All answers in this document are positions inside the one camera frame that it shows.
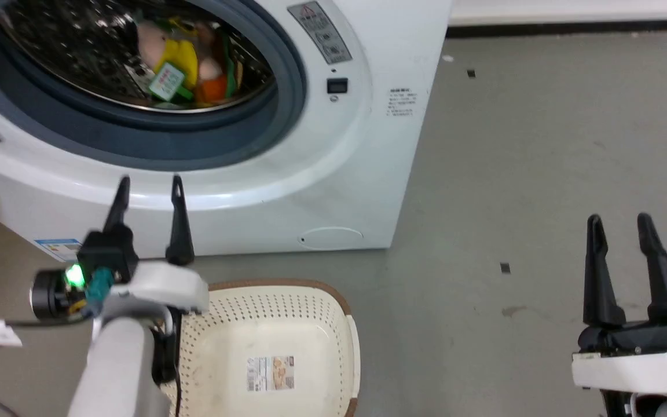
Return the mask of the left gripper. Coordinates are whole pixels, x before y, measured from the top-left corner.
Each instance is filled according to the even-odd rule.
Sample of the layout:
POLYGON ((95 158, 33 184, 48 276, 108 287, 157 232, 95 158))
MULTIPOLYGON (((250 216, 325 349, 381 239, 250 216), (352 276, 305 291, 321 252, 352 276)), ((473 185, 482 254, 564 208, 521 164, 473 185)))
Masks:
POLYGON ((90 231, 77 253, 86 282, 83 311, 99 315, 109 297, 172 307, 181 312, 208 311, 207 283, 188 267, 195 259, 195 251, 182 177, 174 175, 170 240, 165 259, 159 261, 138 259, 132 230, 115 229, 123 224, 129 207, 130 183, 130 177, 122 177, 104 221, 104 231, 90 231))

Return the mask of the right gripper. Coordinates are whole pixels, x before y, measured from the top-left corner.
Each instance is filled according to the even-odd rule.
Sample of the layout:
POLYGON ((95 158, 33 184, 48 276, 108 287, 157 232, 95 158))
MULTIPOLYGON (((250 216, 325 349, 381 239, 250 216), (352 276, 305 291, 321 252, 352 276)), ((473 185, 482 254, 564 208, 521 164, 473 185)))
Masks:
POLYGON ((598 214, 588 217, 579 351, 572 354, 573 383, 584 389, 667 395, 667 251, 650 214, 637 216, 646 257, 651 303, 648 322, 626 324, 606 262, 608 240, 598 214))

